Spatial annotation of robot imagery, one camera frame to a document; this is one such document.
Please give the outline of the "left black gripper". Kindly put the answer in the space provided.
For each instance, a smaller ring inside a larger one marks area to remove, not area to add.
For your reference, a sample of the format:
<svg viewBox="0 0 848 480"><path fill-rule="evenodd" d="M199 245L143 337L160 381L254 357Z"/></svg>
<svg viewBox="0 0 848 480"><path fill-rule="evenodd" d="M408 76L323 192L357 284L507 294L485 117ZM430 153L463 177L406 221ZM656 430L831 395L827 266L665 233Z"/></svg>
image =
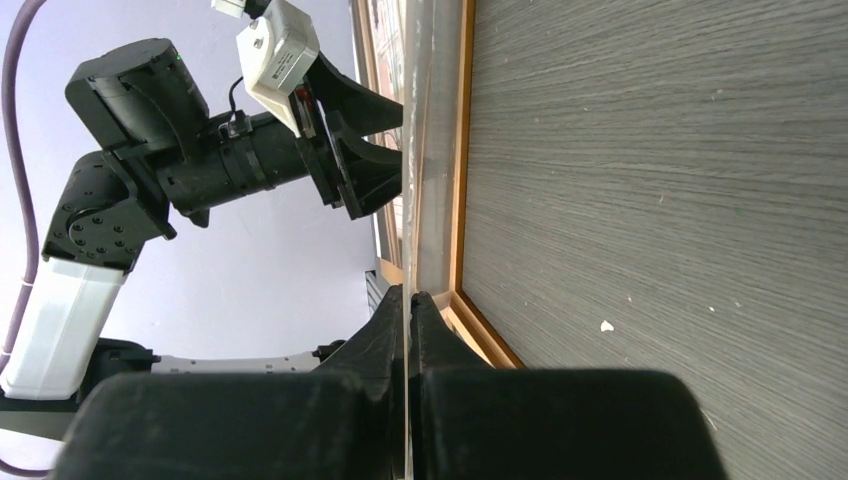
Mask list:
<svg viewBox="0 0 848 480"><path fill-rule="evenodd" d="M322 127L313 138L298 138L270 113L220 113L190 138L191 156L173 151L155 161L157 180L180 215L206 228L213 208L301 178L313 181L324 204L338 207L342 200L351 220L374 214L401 194L402 152L361 136L400 128L403 106L345 76L322 52L307 80L330 111L335 162Z"/></svg>

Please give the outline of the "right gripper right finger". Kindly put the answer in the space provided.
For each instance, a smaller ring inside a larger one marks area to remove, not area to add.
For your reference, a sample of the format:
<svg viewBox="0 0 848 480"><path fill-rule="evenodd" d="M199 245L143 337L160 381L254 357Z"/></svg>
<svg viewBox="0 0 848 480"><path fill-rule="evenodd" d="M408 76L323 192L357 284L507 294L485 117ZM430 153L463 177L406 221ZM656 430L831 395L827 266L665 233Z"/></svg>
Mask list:
<svg viewBox="0 0 848 480"><path fill-rule="evenodd" d="M676 376L485 362L433 298L411 300L418 479L724 479L701 408Z"/></svg>

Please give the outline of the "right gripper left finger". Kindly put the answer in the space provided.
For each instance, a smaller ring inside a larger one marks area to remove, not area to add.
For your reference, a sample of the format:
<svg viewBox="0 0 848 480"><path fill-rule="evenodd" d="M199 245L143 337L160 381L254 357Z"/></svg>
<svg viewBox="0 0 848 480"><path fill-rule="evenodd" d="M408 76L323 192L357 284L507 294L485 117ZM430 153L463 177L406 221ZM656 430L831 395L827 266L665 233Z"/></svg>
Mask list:
<svg viewBox="0 0 848 480"><path fill-rule="evenodd" d="M405 298L307 373L127 374L100 384L55 479L386 479Z"/></svg>

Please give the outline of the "orange wooden picture frame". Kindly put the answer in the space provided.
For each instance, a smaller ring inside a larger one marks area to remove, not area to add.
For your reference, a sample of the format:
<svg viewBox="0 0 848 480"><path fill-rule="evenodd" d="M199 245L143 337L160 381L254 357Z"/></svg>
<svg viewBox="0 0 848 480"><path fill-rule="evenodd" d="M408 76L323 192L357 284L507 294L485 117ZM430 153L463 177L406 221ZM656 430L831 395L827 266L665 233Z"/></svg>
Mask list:
<svg viewBox="0 0 848 480"><path fill-rule="evenodd" d="M405 20L406 4L402 5L403 27L403 65L405 66ZM445 322L452 328L476 353L491 365L501 368L520 368L523 363L509 347L507 342L485 318L484 314L474 305L470 296L463 289L466 202L468 191L469 163L469 133L470 110L472 96L472 63L474 43L475 4L469 4L465 41L463 49L463 88L461 91L461 137L456 149L456 172L458 179L455 183L455 204L453 207L453 239L451 262L452 299L448 309L444 310ZM372 90L378 92L376 85L376 64L372 49L368 14L365 1L353 1L350 4L353 20L354 45L356 63L360 80ZM376 248L376 271L381 273L389 286L399 285L404 281L403 253L401 260L397 257L397 243L392 220L392 202L383 207L373 217L374 237Z"/></svg>

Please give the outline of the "clear acrylic sheet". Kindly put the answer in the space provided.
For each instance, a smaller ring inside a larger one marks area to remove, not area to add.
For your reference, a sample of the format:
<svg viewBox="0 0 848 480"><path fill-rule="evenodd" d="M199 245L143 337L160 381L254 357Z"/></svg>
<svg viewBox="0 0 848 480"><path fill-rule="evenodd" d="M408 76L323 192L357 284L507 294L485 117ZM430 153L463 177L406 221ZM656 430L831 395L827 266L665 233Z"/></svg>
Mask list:
<svg viewBox="0 0 848 480"><path fill-rule="evenodd" d="M452 299L457 153L461 137L466 1L409 1L405 20L403 126L404 476L419 479L418 353L426 321Z"/></svg>

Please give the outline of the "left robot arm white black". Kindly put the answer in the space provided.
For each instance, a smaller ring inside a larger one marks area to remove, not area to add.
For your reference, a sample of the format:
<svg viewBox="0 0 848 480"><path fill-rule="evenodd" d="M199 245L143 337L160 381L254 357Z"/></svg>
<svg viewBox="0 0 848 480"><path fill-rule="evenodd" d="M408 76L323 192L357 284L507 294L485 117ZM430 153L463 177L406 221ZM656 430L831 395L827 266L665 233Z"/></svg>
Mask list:
<svg viewBox="0 0 848 480"><path fill-rule="evenodd" d="M103 380L143 372L152 351L101 332L146 242L172 239L177 211L207 227L214 207L310 177L329 206L369 216L401 190L401 154L369 142L402 106L318 57L272 114L211 115L173 43L151 38L83 62L65 96L98 143L74 165L45 262L1 375L1 426L61 439Z"/></svg>

